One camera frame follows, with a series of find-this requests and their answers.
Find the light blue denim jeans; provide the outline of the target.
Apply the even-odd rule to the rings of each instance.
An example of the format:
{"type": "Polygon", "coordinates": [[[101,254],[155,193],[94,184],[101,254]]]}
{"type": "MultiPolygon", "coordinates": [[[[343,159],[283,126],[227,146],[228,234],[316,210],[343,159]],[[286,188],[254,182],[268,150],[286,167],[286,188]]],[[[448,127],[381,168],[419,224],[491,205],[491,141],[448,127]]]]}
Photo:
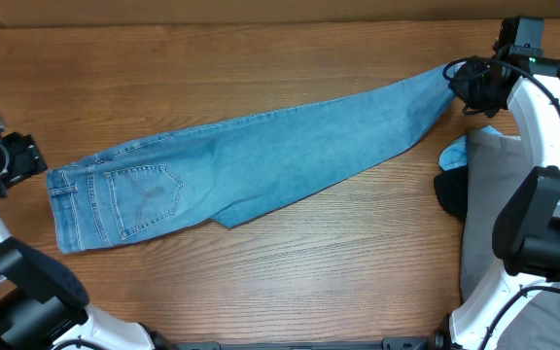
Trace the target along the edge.
{"type": "Polygon", "coordinates": [[[65,254],[212,220],[233,228],[414,146],[454,95],[441,68],[333,100],[131,140],[49,171],[65,254]]]}

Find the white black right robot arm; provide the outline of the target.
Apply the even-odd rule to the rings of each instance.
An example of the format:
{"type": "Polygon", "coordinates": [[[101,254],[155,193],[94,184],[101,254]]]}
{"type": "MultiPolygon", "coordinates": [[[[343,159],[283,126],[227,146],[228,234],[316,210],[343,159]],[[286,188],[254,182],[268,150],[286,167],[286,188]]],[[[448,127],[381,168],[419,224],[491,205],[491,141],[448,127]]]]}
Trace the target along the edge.
{"type": "Polygon", "coordinates": [[[442,73],[466,115],[514,116],[531,169],[496,218],[495,260],[424,349],[493,349],[541,292],[560,295],[560,59],[542,49],[543,20],[503,20],[492,57],[451,61],[442,73]]]}

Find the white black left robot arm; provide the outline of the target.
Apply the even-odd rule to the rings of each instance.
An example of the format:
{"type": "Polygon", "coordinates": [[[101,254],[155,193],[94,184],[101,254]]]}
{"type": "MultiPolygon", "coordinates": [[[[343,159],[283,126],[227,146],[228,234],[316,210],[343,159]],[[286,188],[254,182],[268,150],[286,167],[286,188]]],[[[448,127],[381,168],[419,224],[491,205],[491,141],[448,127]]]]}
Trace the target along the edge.
{"type": "MultiPolygon", "coordinates": [[[[31,135],[0,118],[0,198],[47,165],[31,135]]],[[[93,306],[62,263],[14,238],[0,217],[0,349],[172,349],[140,323],[93,306]]]]}

